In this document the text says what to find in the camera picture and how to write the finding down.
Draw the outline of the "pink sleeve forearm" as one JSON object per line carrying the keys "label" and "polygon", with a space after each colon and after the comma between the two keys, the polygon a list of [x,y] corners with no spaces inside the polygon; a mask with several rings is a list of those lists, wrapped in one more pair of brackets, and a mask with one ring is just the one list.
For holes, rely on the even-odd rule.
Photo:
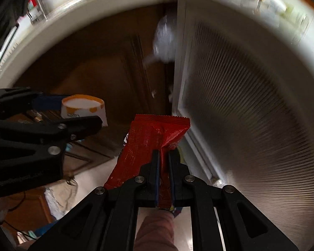
{"label": "pink sleeve forearm", "polygon": [[166,210],[147,215],[136,235],[134,250],[178,250],[174,244],[174,218]]}

